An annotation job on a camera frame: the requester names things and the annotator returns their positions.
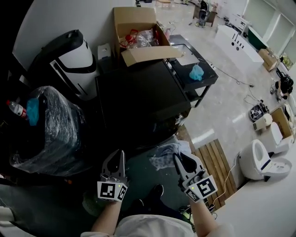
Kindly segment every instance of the person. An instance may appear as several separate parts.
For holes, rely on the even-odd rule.
[[[121,202],[107,204],[102,214],[94,223],[91,232],[84,232],[81,237],[193,237],[195,234],[189,223],[181,220],[179,212],[165,206],[161,201],[164,188],[155,186],[143,200],[136,200],[127,211],[118,226]],[[231,225],[218,225],[203,201],[194,203],[190,200],[194,227],[198,237],[233,237]]]
[[[289,77],[281,77],[281,80],[275,83],[277,89],[277,97],[286,100],[293,91],[294,81]]]
[[[209,4],[205,2],[204,0],[200,3],[200,10],[198,15],[198,21],[196,22],[196,26],[203,27],[205,26],[205,23],[209,17]]]

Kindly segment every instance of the wooden pallet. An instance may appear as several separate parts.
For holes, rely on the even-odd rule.
[[[229,164],[219,140],[216,139],[200,147],[199,149],[195,149],[184,125],[178,129],[177,138],[179,140],[189,142],[191,153],[195,154],[201,160],[203,166],[208,170],[208,173],[213,175],[218,191],[208,197],[209,204],[212,204],[213,201],[224,192],[224,182],[230,171]],[[229,178],[226,181],[225,189],[225,194],[215,201],[215,210],[218,210],[221,206],[224,206],[225,200],[237,191],[231,172],[229,174]]]

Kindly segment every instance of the smart toilet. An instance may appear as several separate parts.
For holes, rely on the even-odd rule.
[[[259,140],[253,140],[239,153],[238,159],[243,175],[252,180],[261,180],[265,176],[285,177],[292,167],[292,163],[282,157],[271,160]]]

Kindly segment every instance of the white shirt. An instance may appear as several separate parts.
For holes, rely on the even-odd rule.
[[[135,215],[120,221],[114,237],[194,237],[191,225],[182,220],[159,215]],[[109,237],[101,232],[84,232],[80,237]],[[233,227],[220,225],[207,237],[234,237]]]

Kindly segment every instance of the white bathtub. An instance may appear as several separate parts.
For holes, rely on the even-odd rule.
[[[237,31],[226,25],[218,27],[215,43],[243,73],[252,73],[264,63],[256,50]]]

